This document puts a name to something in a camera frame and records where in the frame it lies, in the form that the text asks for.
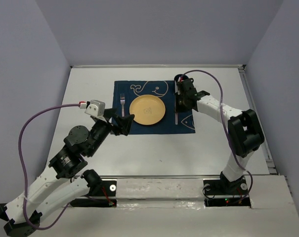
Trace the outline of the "blue whale cloth placemat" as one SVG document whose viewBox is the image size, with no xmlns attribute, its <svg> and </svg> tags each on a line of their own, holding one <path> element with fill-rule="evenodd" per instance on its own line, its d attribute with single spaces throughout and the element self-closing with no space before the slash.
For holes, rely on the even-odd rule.
<svg viewBox="0 0 299 237">
<path fill-rule="evenodd" d="M 195 133 L 192 111 L 175 112 L 175 82 L 173 80 L 121 80 L 114 82 L 113 108 L 117 114 L 125 116 L 130 114 L 132 101 L 140 96 L 152 95 L 162 100 L 165 114 L 154 123 L 141 123 L 135 116 L 130 129 L 130 135 L 166 135 L 166 134 L 192 134 Z"/>
</svg>

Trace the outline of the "pink handled fork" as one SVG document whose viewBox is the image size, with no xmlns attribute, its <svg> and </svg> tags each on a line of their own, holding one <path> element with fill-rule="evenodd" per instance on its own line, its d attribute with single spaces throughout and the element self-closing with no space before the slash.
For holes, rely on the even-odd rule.
<svg viewBox="0 0 299 237">
<path fill-rule="evenodd" d="M 123 93 L 120 94 L 120 104 L 121 104 L 121 113 L 122 117 L 125 116 L 125 95 Z"/>
</svg>

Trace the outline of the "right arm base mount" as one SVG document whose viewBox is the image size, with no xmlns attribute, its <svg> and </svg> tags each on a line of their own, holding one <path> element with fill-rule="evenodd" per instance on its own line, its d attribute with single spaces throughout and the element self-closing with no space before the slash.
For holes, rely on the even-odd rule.
<svg viewBox="0 0 299 237">
<path fill-rule="evenodd" d="M 202 193 L 205 197 L 205 207 L 251 207 L 245 179 L 229 188 L 221 186 L 222 182 L 219 179 L 207 179 L 203 181 L 203 184 Z"/>
</svg>

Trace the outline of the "dark blue mug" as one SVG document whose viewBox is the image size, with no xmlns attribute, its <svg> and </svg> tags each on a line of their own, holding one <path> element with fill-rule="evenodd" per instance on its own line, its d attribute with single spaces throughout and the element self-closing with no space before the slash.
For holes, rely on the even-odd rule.
<svg viewBox="0 0 299 237">
<path fill-rule="evenodd" d="M 189 78 L 187 75 L 183 75 L 183 74 L 178 74 L 174 77 L 174 81 L 179 84 L 179 83 L 184 83 L 187 81 L 191 81 L 194 82 L 193 78 Z"/>
</svg>

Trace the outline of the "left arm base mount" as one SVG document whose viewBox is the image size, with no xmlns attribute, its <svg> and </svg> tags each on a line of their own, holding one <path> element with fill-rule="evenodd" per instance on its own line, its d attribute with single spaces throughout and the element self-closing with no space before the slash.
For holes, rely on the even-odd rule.
<svg viewBox="0 0 299 237">
<path fill-rule="evenodd" d="M 110 208 L 117 206 L 116 199 L 117 180 L 103 180 L 102 188 L 96 193 L 78 197 L 70 202 L 71 207 Z"/>
</svg>

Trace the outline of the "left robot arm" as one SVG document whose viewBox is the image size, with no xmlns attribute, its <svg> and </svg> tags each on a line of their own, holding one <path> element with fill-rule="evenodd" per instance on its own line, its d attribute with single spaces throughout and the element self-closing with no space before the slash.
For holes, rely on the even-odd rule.
<svg viewBox="0 0 299 237">
<path fill-rule="evenodd" d="M 25 182 L 20 196 L 0 203 L 0 219 L 6 221 L 3 228 L 7 236 L 28 237 L 42 230 L 40 222 L 56 209 L 77 197 L 105 192 L 102 179 L 93 169 L 75 176 L 87 166 L 85 158 L 92 157 L 110 133 L 129 134 L 134 115 L 121 117 L 116 109 L 106 109 L 99 117 L 91 118 L 94 120 L 91 129 L 77 125 L 69 131 L 63 148 L 32 184 Z"/>
</svg>

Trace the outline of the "tan wooden plate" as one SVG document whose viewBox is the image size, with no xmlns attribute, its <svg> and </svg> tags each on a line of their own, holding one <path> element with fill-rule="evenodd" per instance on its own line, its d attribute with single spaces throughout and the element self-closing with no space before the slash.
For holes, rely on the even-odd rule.
<svg viewBox="0 0 299 237">
<path fill-rule="evenodd" d="M 166 113 L 163 101 L 154 95 L 142 95 L 135 98 L 129 107 L 134 114 L 134 121 L 141 125 L 154 125 L 160 122 Z"/>
</svg>

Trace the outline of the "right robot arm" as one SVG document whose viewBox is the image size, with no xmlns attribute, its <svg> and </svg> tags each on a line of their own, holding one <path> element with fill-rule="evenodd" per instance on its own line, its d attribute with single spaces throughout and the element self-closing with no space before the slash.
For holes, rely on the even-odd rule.
<svg viewBox="0 0 299 237">
<path fill-rule="evenodd" d="M 242 184 L 250 157 L 264 142 L 256 112 L 252 109 L 242 111 L 224 104 L 222 88 L 217 100 L 204 90 L 197 91 L 194 80 L 186 75 L 177 75 L 174 82 L 177 112 L 195 110 L 222 124 L 231 155 L 220 173 L 219 181 L 214 186 L 210 185 L 210 189 L 232 194 Z"/>
</svg>

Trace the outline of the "pink handled knife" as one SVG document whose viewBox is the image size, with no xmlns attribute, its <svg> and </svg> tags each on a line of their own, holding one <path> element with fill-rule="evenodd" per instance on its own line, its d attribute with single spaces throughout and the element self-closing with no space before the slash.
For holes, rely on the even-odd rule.
<svg viewBox="0 0 299 237">
<path fill-rule="evenodd" d="M 178 113 L 177 113 L 177 95 L 178 95 L 178 88 L 177 83 L 174 81 L 174 115 L 175 115 L 175 125 L 178 125 Z"/>
</svg>

